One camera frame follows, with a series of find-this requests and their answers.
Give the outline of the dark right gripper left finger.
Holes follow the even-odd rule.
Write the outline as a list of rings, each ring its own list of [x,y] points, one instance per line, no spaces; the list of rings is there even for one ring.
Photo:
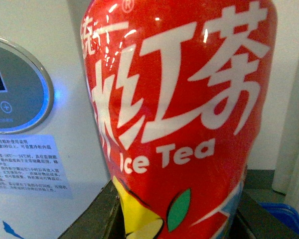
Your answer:
[[[61,236],[61,239],[120,239],[121,204],[109,181],[90,206]]]

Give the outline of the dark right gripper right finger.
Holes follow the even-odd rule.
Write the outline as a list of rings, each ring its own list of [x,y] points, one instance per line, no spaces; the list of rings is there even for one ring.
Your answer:
[[[299,214],[271,188],[274,170],[247,170],[235,216],[237,239],[299,239]]]

